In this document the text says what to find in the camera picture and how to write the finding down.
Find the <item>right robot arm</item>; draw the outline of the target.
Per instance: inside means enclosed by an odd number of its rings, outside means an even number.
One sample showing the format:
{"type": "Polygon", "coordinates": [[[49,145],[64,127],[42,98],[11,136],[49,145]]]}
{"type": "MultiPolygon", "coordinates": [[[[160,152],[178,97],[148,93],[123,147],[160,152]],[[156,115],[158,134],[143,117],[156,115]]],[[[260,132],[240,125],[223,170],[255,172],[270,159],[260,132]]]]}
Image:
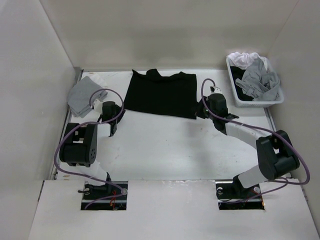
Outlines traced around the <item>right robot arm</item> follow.
{"type": "Polygon", "coordinates": [[[195,109],[198,118],[210,119],[216,130],[236,138],[256,150],[257,165],[236,175],[226,187],[217,187],[217,196],[223,199],[256,198],[254,191],[264,182],[278,182],[280,178],[300,167],[300,160],[288,134],[238,122],[238,116],[229,113],[221,93],[204,96],[195,109]]]}

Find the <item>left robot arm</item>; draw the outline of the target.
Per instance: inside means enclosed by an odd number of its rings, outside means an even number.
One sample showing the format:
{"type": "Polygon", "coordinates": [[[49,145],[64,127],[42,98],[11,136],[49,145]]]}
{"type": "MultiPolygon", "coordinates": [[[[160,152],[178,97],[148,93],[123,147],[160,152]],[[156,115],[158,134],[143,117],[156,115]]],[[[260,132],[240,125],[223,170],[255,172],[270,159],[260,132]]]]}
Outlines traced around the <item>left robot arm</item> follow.
{"type": "Polygon", "coordinates": [[[60,172],[97,182],[95,193],[100,199],[105,200],[112,195],[112,187],[119,189],[122,195],[125,195],[126,191],[110,180],[108,172],[96,160],[98,131],[103,129],[104,126],[108,126],[108,136],[112,137],[126,110],[114,101],[95,103],[93,109],[100,113],[98,120],[67,124],[64,137],[57,147],[55,157],[59,157],[62,163],[77,169],[76,171],[70,171],[57,166],[60,172]]]}

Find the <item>black tank top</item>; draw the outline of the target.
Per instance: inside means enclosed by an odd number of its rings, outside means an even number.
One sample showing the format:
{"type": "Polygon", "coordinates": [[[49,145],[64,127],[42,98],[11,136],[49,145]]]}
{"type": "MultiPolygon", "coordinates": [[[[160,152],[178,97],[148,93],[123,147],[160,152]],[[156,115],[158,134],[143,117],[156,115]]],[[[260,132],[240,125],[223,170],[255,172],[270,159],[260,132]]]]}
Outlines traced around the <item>black tank top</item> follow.
{"type": "Polygon", "coordinates": [[[195,74],[181,71],[162,76],[157,69],[145,74],[132,71],[124,99],[126,110],[195,120],[197,105],[195,74]]]}

